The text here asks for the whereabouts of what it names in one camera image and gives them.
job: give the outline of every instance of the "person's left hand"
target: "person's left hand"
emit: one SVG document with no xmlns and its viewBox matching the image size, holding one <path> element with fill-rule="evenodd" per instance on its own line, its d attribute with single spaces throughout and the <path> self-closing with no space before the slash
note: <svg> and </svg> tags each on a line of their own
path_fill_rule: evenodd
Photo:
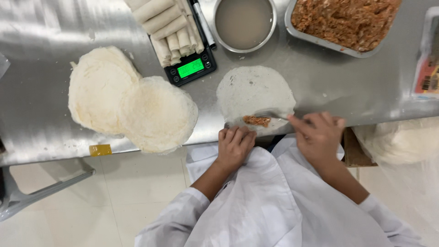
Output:
<svg viewBox="0 0 439 247">
<path fill-rule="evenodd" d="M 236 171 L 255 146 L 256 131 L 246 126 L 222 129 L 218 134 L 218 158 L 214 164 L 226 172 Z"/>
</svg>

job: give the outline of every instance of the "metal bowl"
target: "metal bowl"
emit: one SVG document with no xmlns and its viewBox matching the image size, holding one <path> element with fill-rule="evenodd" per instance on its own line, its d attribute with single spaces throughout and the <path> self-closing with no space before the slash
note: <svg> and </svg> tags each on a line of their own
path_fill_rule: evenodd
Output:
<svg viewBox="0 0 439 247">
<path fill-rule="evenodd" d="M 218 6 L 220 5 L 220 3 L 222 2 L 222 0 L 218 0 L 215 4 L 215 8 L 213 9 L 213 32 L 215 33 L 216 38 L 218 39 L 218 42 L 224 46 L 225 48 L 227 48 L 229 51 L 233 51 L 236 53 L 249 53 L 252 51 L 256 51 L 259 48 L 261 48 L 262 46 L 264 46 L 268 40 L 271 38 L 271 36 L 274 33 L 274 29 L 276 28 L 276 23 L 277 23 L 277 12 L 276 12 L 276 6 L 274 5 L 273 0 L 267 0 L 270 2 L 271 5 L 271 10 L 273 11 L 273 20 L 272 20 L 272 24 L 271 24 L 271 30 L 268 33 L 267 37 L 264 39 L 264 41 L 262 43 L 260 43 L 259 45 L 251 48 L 251 49 L 247 49 L 247 50 L 240 50 L 240 49 L 236 49 L 233 48 L 231 46 L 229 46 L 228 44 L 226 44 L 226 42 L 224 42 L 220 35 L 218 34 L 218 31 L 216 30 L 216 11 L 218 10 Z"/>
</svg>

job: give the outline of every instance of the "metal tray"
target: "metal tray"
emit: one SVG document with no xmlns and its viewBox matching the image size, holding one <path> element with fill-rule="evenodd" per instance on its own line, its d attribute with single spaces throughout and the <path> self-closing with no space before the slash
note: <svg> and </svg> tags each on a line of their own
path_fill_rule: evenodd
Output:
<svg viewBox="0 0 439 247">
<path fill-rule="evenodd" d="M 306 40 L 318 45 L 321 45 L 323 47 L 332 49 L 334 51 L 338 51 L 356 58 L 368 58 L 370 56 L 373 56 L 375 53 L 377 53 L 381 47 L 383 46 L 383 41 L 386 39 L 384 38 L 383 40 L 381 40 L 380 44 L 373 50 L 368 51 L 368 52 L 359 52 L 359 51 L 354 51 L 352 49 L 346 48 L 344 46 L 341 46 L 339 44 L 335 44 L 333 42 L 321 39 L 321 38 L 317 38 L 315 36 L 297 31 L 294 27 L 293 24 L 291 23 L 291 15 L 293 14 L 293 10 L 294 7 L 296 6 L 296 2 L 297 0 L 291 0 L 290 4 L 287 7 L 287 11 L 285 13 L 285 27 L 287 28 L 287 31 L 296 38 L 299 38 L 301 40 Z"/>
</svg>

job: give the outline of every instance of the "white tile floor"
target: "white tile floor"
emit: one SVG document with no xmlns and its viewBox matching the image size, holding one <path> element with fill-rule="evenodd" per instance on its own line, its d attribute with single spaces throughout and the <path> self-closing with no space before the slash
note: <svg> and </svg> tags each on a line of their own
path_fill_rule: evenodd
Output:
<svg viewBox="0 0 439 247">
<path fill-rule="evenodd" d="M 117 154 L 85 161 L 96 175 L 26 208 L 0 223 L 2 247 L 132 247 L 134 236 L 181 190 L 190 185 L 183 156 Z M 20 189 L 31 193 L 82 171 L 78 160 L 15 166 Z M 356 177 L 356 168 L 350 169 Z M 361 168 L 360 182 L 401 218 L 428 246 L 439 234 L 393 189 L 380 168 Z"/>
</svg>

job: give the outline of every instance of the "yellow tape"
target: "yellow tape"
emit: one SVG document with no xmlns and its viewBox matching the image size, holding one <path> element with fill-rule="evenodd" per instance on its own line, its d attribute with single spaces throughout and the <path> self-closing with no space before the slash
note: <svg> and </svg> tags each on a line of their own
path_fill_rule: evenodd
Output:
<svg viewBox="0 0 439 247">
<path fill-rule="evenodd" d="M 112 154 L 111 147 L 109 144 L 93 145 L 93 146 L 89 146 L 88 149 L 90 150 L 90 155 L 92 157 Z"/>
</svg>

